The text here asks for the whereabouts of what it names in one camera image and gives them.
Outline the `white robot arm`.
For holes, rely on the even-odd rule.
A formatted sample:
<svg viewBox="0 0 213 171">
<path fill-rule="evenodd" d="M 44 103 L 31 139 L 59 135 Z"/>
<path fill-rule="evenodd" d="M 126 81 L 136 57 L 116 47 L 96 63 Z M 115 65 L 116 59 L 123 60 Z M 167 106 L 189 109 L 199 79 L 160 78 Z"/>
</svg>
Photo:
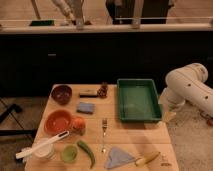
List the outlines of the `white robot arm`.
<svg viewBox="0 0 213 171">
<path fill-rule="evenodd" d="M 205 84 L 207 79 L 208 71 L 200 63 L 174 69 L 165 77 L 166 87 L 159 103 L 165 110 L 175 111 L 189 101 L 213 117 L 213 88 Z"/>
</svg>

